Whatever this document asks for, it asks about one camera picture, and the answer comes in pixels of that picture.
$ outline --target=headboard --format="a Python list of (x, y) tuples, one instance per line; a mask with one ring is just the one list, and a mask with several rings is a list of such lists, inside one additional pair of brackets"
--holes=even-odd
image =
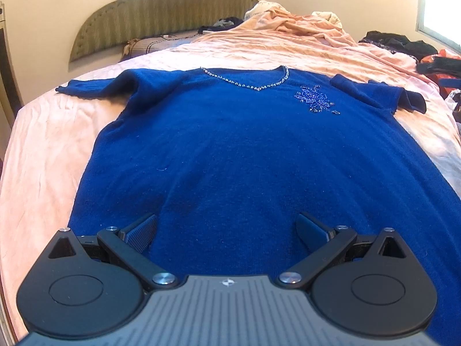
[(257, 0), (116, 0), (95, 11), (80, 28), (70, 62), (130, 39), (211, 26), (243, 18)]

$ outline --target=black circular disc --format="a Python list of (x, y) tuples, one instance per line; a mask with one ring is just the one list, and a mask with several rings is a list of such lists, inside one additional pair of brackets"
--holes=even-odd
[(427, 326), (437, 295), (430, 280), (406, 268), (404, 259), (337, 265), (314, 281), (312, 299), (325, 318), (351, 333), (384, 338), (411, 334)]
[(51, 297), (65, 306), (83, 306), (98, 299), (104, 285), (97, 278), (77, 274), (60, 278), (50, 287)]
[[(90, 338), (125, 324), (139, 309), (144, 292), (130, 272), (100, 262), (86, 262), (79, 270), (75, 267), (82, 265), (62, 260), (56, 262), (59, 269), (25, 280), (18, 291), (18, 308), (29, 330), (54, 338)], [(57, 271), (61, 276), (53, 278)]]

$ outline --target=pink bed sheet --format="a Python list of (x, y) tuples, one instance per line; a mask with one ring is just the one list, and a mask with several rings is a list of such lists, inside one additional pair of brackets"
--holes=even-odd
[[(409, 56), (357, 45), (340, 26), (319, 17), (271, 10), (234, 30), (209, 34), (192, 44), (137, 57), (79, 79), (112, 78), (129, 68), (273, 69), (281, 64), (420, 92), (427, 113), (398, 110), (396, 119), (461, 195), (460, 137), (437, 86), (414, 72), (415, 62)], [(96, 136), (117, 118), (125, 99), (121, 95), (119, 103), (81, 100), (50, 91), (19, 112), (0, 180), (0, 275), (18, 338), (27, 333), (16, 308), (18, 287), (56, 230), (66, 226)]]

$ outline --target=bed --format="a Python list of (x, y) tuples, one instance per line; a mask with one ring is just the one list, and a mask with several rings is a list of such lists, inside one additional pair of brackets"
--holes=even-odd
[[(249, 10), (257, 2), (238, 1), (245, 1), (234, 13), (241, 16), (244, 14), (241, 10)], [(132, 31), (113, 35), (98, 17), (118, 14), (117, 6), (120, 0), (89, 18), (75, 41), (71, 60), (142, 37), (144, 33), (147, 36), (175, 32), (197, 25), (171, 24), (157, 32), (144, 27), (145, 31), (140, 33), (134, 24)], [(221, 7), (221, 10), (234, 8)], [(216, 14), (222, 15), (222, 11), (211, 14), (200, 25), (213, 24)], [(340, 22), (332, 23), (321, 16), (294, 16), (272, 9), (231, 31), (207, 34), (193, 43), (127, 60), (78, 79), (114, 78), (126, 69), (136, 68), (189, 70), (203, 66), (265, 70), (280, 64), (327, 76), (341, 74), (356, 82), (372, 79), (421, 93), (427, 104), (426, 114), (399, 109), (395, 117), (461, 196), (460, 136), (437, 86), (415, 73), (411, 57), (390, 54), (369, 44), (357, 45)], [(126, 95), (109, 102), (83, 100), (51, 90), (18, 114), (0, 181), (2, 330), (9, 343), (27, 333), (16, 308), (18, 287), (56, 230), (67, 225), (95, 139), (118, 117), (125, 102)]]

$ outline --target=ridged surface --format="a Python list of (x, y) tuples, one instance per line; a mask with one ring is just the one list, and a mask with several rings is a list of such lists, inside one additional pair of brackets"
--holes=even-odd
[(257, 0), (117, 0), (94, 12), (80, 28), (70, 61), (146, 36), (211, 26), (243, 18)]
[[(306, 295), (274, 286), (266, 276), (190, 276), (175, 290), (156, 292), (130, 324), (73, 345), (117, 346), (434, 346), (417, 334), (376, 341), (344, 333), (320, 318)], [(63, 345), (32, 334), (23, 346)]]
[(152, 243), (156, 234), (157, 216), (152, 215), (126, 233), (125, 243), (141, 254)]

